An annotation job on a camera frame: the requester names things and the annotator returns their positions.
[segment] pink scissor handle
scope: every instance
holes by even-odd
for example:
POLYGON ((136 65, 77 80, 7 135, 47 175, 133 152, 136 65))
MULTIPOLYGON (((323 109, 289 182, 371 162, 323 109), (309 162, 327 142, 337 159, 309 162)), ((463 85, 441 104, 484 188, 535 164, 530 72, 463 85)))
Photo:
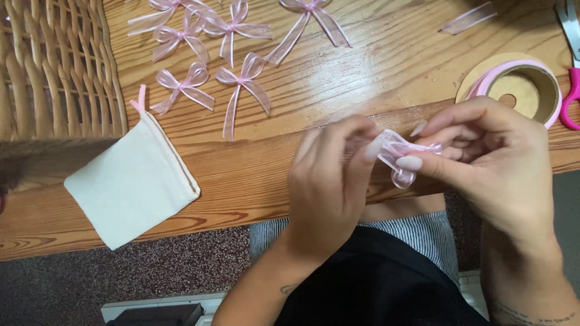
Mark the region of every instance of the pink scissor handle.
POLYGON ((568 106, 572 101, 580 99, 580 68, 570 68, 568 72, 570 73, 570 93, 562 101, 560 119, 568 128, 580 130, 580 125, 570 120, 570 116, 568 116, 568 106))

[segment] scissors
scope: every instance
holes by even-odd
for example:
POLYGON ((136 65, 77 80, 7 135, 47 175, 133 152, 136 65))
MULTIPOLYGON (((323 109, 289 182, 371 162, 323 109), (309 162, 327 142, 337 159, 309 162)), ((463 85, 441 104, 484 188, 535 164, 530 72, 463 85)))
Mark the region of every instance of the scissors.
POLYGON ((580 130, 580 125, 570 120, 568 116, 568 106, 570 106, 570 103, 574 100, 580 100, 580 26, 578 25, 578 17, 576 16, 576 10, 574 9, 572 0, 566 1, 565 9, 562 4, 556 4, 554 8, 562 23, 566 39, 568 39, 568 44, 572 51, 573 65, 568 71, 570 73, 570 93, 562 101, 560 119, 569 128, 580 130))

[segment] pink ribbon roll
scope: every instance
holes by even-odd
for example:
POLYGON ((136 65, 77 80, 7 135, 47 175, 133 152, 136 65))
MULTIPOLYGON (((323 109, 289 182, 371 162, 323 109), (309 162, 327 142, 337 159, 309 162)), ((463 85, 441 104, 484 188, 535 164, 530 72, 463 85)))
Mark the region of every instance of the pink ribbon roll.
POLYGON ((401 169, 396 161, 398 158, 408 155, 414 151, 430 151, 436 154, 441 154, 443 150, 441 145, 421 146, 410 143, 401 137, 398 133, 385 129, 377 138, 383 139, 383 147, 381 148, 378 158, 391 169, 391 180, 394 185, 400 189, 407 189, 415 181, 417 174, 413 171, 401 169))
POLYGON ((234 140, 235 107, 238 103, 238 94, 242 86, 254 95, 264 108, 266 115, 270 114, 271 102, 268 94, 257 82, 252 80, 262 72, 262 69, 264 69, 264 60, 256 53, 250 52, 244 59, 239 78, 224 67, 219 67, 217 70, 215 77, 218 81, 228 85, 237 85, 227 105, 226 120, 223 124, 222 136, 229 142, 234 140))
POLYGON ((280 0, 282 6, 288 10, 300 10, 302 14, 290 32, 288 32, 288 35, 264 59, 274 64, 280 64, 280 61, 290 52, 302 35, 311 15, 314 15, 316 20, 318 20, 334 46, 347 45, 352 48, 353 46, 350 44, 349 38, 346 36, 345 31, 342 30, 342 27, 326 10, 321 8, 328 2, 330 1, 312 0, 312 2, 307 3, 304 0, 280 0))
POLYGON ((153 37, 164 44, 153 49, 153 62, 167 55, 180 41, 185 40, 193 52, 200 58, 201 63, 207 66, 207 62, 209 61, 208 50, 201 40, 196 37, 202 31, 205 24, 205 19, 203 19, 202 15, 202 12, 197 8, 189 7, 186 9, 185 15, 183 15, 183 31, 178 31, 167 26, 158 26, 153 31, 153 37), (198 19, 195 23, 191 24, 193 15, 197 15, 198 19))
POLYGON ((556 77, 554 76, 552 71, 550 71, 550 69, 544 66, 542 63, 537 62, 535 60, 529 59, 511 60, 488 70, 486 73, 481 75, 475 81, 475 83, 473 83, 473 86, 471 87, 471 90, 469 91, 469 94, 465 99, 468 100, 477 96, 488 96, 491 87, 499 77, 504 75, 507 71, 514 71, 515 69, 526 67, 535 67, 540 71, 542 71, 543 73, 545 73, 552 79, 554 87, 556 88, 555 92, 557 98, 554 99, 555 108, 553 109, 553 111, 551 111, 551 113, 548 114, 548 116, 545 119, 543 119, 543 121, 539 121, 540 123, 543 123, 544 126, 546 126, 546 129, 550 128, 558 118, 558 115, 560 114, 560 107, 562 106, 562 93, 560 92, 560 88, 558 87, 556 77))
POLYGON ((156 13, 150 13, 149 15, 141 16, 138 18, 130 19, 129 23, 129 33, 128 35, 140 34, 143 32, 148 32, 156 29, 158 26, 167 23, 167 21, 173 16, 177 7, 183 5, 191 10, 212 10, 208 5, 201 2, 200 0, 148 0, 149 5, 159 11, 156 13))
POLYGON ((212 35, 225 35, 220 57, 234 67, 234 33, 250 38, 272 39, 270 25, 242 23, 248 15, 248 0, 234 0, 230 5, 231 24, 226 24, 215 11, 205 12, 204 31, 212 35))
POLYGON ((208 77, 208 71, 200 62, 194 62, 191 64, 189 67, 189 72, 187 73, 187 77, 183 82, 178 82, 175 77, 166 69, 159 70, 159 73, 155 79, 161 86, 173 89, 173 93, 171 93, 171 96, 168 99, 161 103, 157 103, 150 108, 163 115, 169 110, 173 102, 175 102, 178 94, 182 92, 191 100, 213 111, 213 97, 195 88, 196 86, 200 86, 205 81, 207 81, 208 77))

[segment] striped shorts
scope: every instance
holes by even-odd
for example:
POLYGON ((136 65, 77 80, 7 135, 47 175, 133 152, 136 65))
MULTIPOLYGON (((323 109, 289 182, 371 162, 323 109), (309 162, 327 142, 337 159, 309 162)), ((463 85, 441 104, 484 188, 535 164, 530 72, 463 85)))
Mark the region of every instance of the striped shorts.
MULTIPOLYGON (((252 263, 270 247, 288 222, 289 219, 284 218, 250 225, 252 263)), ((446 211, 358 225, 373 227, 403 240, 435 263, 459 287, 455 240, 446 211)))

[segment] ribbon spool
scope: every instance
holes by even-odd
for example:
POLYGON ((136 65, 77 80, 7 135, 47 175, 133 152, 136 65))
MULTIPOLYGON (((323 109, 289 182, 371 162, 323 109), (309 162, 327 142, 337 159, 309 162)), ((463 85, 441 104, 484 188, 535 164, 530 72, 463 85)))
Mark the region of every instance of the ribbon spool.
POLYGON ((546 129, 560 114, 562 94, 556 77, 540 60, 524 53, 502 53, 478 64, 461 83, 455 102, 481 95, 499 100, 505 94, 516 98, 514 110, 546 129))

